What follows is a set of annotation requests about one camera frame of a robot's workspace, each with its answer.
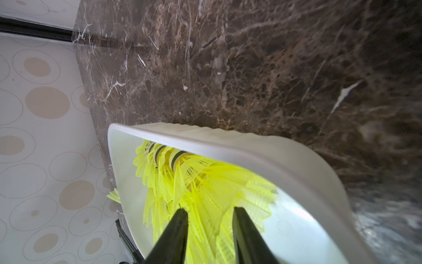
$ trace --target dark metal frame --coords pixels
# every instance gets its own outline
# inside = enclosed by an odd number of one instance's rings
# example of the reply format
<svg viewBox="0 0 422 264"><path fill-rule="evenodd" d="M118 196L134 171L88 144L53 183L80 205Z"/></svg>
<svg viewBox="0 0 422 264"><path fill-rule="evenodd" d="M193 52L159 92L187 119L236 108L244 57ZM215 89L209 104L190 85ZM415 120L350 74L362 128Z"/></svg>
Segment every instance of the dark metal frame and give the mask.
<svg viewBox="0 0 422 264"><path fill-rule="evenodd" d="M135 263L141 264L145 259L143 258L139 250L132 244L132 242L129 240L127 235L124 233L122 227L120 226L120 221L118 219L116 220L116 226L117 226L117 231L119 232L119 236L123 240L123 243L126 245L128 250L130 250L130 253L132 254L135 260Z"/></svg>
<svg viewBox="0 0 422 264"><path fill-rule="evenodd" d="M279 263L244 208L234 208L232 226L237 264ZM145 264L183 264L187 233L187 212L178 209L146 258Z"/></svg>
<svg viewBox="0 0 422 264"><path fill-rule="evenodd" d="M49 27L0 16L0 32L72 42L72 30Z"/></svg>

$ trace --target marble surface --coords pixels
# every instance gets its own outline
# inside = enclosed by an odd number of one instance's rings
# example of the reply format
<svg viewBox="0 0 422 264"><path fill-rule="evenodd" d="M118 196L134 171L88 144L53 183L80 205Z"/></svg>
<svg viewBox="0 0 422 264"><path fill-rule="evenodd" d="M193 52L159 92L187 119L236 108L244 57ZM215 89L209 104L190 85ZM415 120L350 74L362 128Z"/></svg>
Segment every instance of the marble surface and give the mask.
<svg viewBox="0 0 422 264"><path fill-rule="evenodd" d="M284 136L335 169L380 262L422 261L420 2L82 0L75 30L112 185L114 122Z"/></svg>

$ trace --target wallpaper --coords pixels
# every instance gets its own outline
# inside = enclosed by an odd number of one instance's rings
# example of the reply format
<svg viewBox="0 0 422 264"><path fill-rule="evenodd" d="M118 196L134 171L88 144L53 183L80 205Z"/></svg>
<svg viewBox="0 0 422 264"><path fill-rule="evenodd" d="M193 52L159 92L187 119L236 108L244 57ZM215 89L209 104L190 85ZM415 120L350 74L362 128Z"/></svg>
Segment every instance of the wallpaper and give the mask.
<svg viewBox="0 0 422 264"><path fill-rule="evenodd" d="M0 0L0 16L73 30L80 0Z"/></svg>
<svg viewBox="0 0 422 264"><path fill-rule="evenodd" d="M0 263L123 261L72 46L0 35Z"/></svg>

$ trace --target stack of shuttlecocks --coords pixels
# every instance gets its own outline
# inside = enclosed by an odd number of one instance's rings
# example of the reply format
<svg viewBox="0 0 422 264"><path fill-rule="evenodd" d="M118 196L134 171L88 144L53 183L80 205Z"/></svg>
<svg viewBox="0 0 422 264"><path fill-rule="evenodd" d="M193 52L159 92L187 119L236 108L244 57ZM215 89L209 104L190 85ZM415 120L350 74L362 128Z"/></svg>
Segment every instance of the stack of shuttlecocks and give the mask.
<svg viewBox="0 0 422 264"><path fill-rule="evenodd" d="M260 232L271 216L275 185L239 166L143 141L136 149L136 176L148 186L143 222L156 242L174 212L188 212L186 264L235 263L232 217L243 207ZM112 198L118 198L117 190Z"/></svg>

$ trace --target white plastic container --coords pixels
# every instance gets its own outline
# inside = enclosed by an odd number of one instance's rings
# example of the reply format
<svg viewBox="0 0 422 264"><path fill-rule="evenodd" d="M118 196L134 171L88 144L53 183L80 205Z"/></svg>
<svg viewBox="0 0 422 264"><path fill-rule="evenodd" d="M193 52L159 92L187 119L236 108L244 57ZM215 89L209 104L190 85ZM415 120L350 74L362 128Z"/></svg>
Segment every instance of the white plastic container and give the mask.
<svg viewBox="0 0 422 264"><path fill-rule="evenodd" d="M372 264L373 253L356 232L346 192L318 154L291 139L198 126L111 124L108 147L122 208L132 237L146 257L152 228L142 224L147 187L135 177L135 149L142 139L232 163L272 181L278 189L265 242L289 264Z"/></svg>

